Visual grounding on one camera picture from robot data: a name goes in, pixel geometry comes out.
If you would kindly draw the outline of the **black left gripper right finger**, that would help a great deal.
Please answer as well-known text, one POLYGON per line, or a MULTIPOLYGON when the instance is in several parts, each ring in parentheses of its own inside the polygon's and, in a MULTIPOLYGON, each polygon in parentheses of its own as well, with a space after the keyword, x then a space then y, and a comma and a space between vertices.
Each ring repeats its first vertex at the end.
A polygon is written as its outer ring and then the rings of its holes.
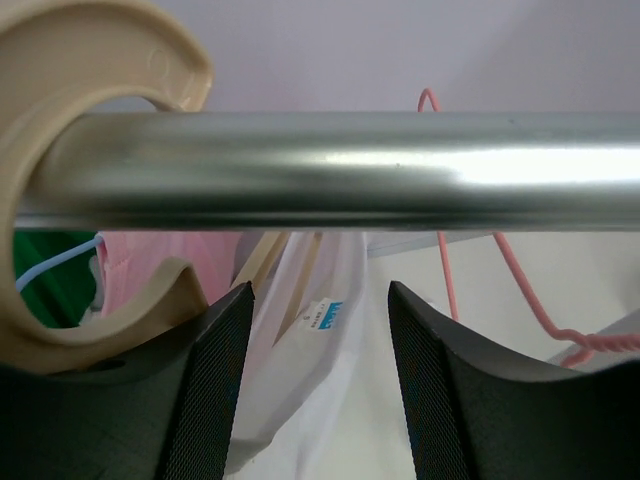
POLYGON ((451 320, 400 282, 390 330, 420 479, 635 479, 639 365, 584 373, 451 320))

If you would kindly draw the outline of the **beige wooden hanger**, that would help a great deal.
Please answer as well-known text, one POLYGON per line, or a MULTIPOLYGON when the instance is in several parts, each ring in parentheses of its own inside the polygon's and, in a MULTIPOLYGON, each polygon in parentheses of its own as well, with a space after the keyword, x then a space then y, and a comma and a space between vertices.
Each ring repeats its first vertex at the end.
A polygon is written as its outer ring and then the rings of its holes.
POLYGON ((98 141, 140 139, 133 114, 99 118, 96 105, 140 97, 193 117, 214 78, 206 51, 145 1, 5 1, 1 5, 1 360, 35 374, 79 369, 133 348, 206 307, 194 269, 160 263, 106 320, 44 326, 18 293, 14 229, 168 228, 185 222, 191 186, 154 192, 141 172, 99 161, 98 141))

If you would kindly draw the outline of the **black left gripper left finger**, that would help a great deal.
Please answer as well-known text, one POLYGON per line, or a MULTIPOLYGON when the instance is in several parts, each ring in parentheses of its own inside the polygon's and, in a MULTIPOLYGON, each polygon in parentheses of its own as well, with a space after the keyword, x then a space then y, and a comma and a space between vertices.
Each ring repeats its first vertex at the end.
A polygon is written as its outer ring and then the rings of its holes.
POLYGON ((5 479, 220 479, 254 294, 81 371, 1 369, 5 479))

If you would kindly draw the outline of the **white t shirt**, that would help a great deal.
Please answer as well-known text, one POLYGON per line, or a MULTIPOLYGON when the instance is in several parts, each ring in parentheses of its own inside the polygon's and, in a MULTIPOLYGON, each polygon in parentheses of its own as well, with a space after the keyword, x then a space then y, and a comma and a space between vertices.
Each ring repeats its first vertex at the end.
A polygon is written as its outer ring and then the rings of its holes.
POLYGON ((377 259, 413 245, 331 232, 258 244, 240 272, 257 304, 227 478, 412 477, 377 259), (258 279, 263 266, 274 272, 258 279))

